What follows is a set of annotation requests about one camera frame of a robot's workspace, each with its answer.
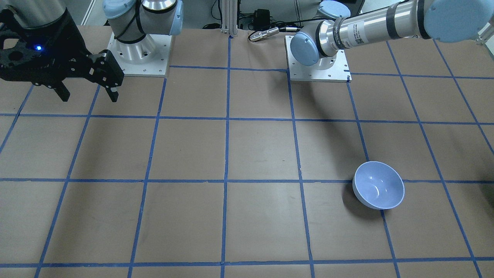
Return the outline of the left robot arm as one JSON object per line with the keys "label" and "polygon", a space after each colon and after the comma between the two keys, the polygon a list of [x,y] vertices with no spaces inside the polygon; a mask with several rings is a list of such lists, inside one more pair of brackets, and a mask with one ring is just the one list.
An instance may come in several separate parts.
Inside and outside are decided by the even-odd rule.
{"label": "left robot arm", "polygon": [[304,66],[339,51],[392,39],[418,36],[444,43],[472,39],[493,17],[492,0],[404,0],[385,8],[347,17],[347,7],[334,0],[319,4],[289,43],[289,52]]}

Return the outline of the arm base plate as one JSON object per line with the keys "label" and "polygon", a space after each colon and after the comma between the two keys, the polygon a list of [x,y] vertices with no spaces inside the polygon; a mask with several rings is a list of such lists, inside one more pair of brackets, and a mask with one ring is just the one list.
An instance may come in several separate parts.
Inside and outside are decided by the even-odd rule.
{"label": "arm base plate", "polygon": [[347,82],[352,80],[343,50],[332,58],[321,58],[316,64],[305,66],[298,62],[291,53],[292,38],[293,36],[285,37],[286,60],[291,81]]}
{"label": "arm base plate", "polygon": [[165,77],[174,37],[147,34],[143,40],[125,44],[111,34],[108,50],[126,77]]}

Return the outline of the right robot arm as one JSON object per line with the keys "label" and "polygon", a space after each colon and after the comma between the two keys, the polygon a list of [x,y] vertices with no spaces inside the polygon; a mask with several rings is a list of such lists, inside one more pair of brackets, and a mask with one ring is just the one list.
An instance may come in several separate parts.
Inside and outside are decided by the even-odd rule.
{"label": "right robot arm", "polygon": [[63,81],[84,78],[104,87],[112,102],[124,71],[117,57],[131,64],[156,55],[152,35],[179,35],[181,0],[105,0],[103,11],[116,49],[92,53],[66,5],[60,0],[1,1],[1,78],[29,81],[70,97]]}

